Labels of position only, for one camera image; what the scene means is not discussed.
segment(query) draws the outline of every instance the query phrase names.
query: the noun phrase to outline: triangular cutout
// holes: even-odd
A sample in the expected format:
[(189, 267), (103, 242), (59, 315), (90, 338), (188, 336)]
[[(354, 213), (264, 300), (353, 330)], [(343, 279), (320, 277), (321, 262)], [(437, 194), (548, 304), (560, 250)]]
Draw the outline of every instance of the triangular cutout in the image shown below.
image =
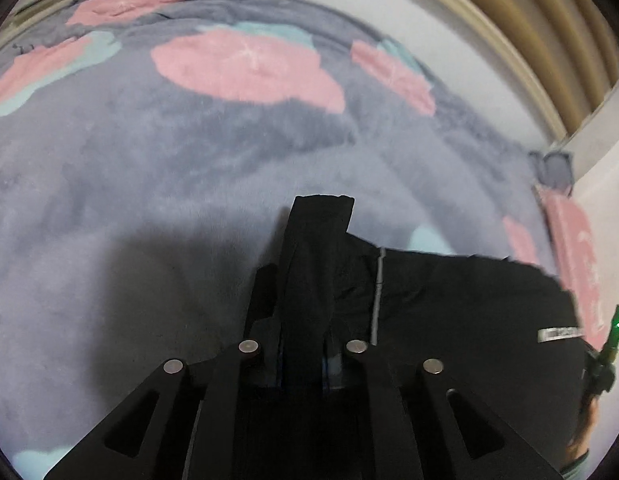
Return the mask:
[(476, 460), (505, 446), (505, 439), (456, 390), (447, 399), (461, 430), (467, 453)]
[(141, 450), (143, 438), (152, 420), (158, 402), (158, 392), (147, 392), (136, 406), (107, 434), (104, 444), (107, 448), (134, 458)]

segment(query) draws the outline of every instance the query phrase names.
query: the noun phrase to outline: gray blanket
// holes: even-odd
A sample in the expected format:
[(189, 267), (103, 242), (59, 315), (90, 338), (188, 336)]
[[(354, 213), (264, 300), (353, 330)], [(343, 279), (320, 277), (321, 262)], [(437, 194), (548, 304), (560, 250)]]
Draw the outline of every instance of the gray blanket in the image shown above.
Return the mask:
[(378, 245), (554, 273), (534, 181), (333, 10), (80, 0), (0, 51), (0, 445), (57, 457), (164, 359), (236, 341), (296, 195), (355, 197)]

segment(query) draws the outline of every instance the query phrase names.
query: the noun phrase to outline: green sleeve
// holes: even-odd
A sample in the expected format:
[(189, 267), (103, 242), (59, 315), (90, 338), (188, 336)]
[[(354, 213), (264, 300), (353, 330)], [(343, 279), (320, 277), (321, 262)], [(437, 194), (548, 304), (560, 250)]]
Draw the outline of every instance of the green sleeve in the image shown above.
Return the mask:
[(582, 457), (574, 460), (571, 464), (566, 465), (560, 470), (561, 475), (565, 480), (586, 480), (585, 479), (585, 462), (589, 456), (589, 451)]

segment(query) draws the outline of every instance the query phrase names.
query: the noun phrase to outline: black garment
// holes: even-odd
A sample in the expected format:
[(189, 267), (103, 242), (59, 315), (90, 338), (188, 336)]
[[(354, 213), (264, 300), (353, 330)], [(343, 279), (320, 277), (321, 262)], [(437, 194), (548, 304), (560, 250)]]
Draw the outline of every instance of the black garment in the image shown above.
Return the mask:
[[(285, 232), (278, 311), (285, 359), (321, 381), (325, 336), (369, 340), (379, 248), (346, 233), (349, 197), (297, 197)], [(387, 250), (378, 345), (401, 364), (429, 358), (464, 381), (559, 469), (583, 391), (580, 338), (539, 342), (539, 330), (575, 327), (569, 294), (535, 267), (478, 256)]]

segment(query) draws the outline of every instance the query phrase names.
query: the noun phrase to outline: round metal pin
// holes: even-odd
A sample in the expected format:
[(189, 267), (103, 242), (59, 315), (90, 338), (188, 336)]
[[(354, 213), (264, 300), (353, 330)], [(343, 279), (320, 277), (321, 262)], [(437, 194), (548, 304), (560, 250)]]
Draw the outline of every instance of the round metal pin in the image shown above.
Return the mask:
[(183, 369), (183, 361), (178, 359), (170, 359), (163, 365), (163, 370), (168, 374), (177, 374)]
[(443, 371), (443, 362), (438, 359), (428, 359), (423, 363), (423, 368), (431, 374), (439, 374)]
[(362, 354), (368, 348), (368, 344), (360, 339), (352, 339), (345, 345), (345, 348), (352, 352), (352, 354)]
[(243, 352), (243, 354), (251, 354), (258, 350), (258, 343), (253, 339), (245, 339), (238, 344), (238, 349)]

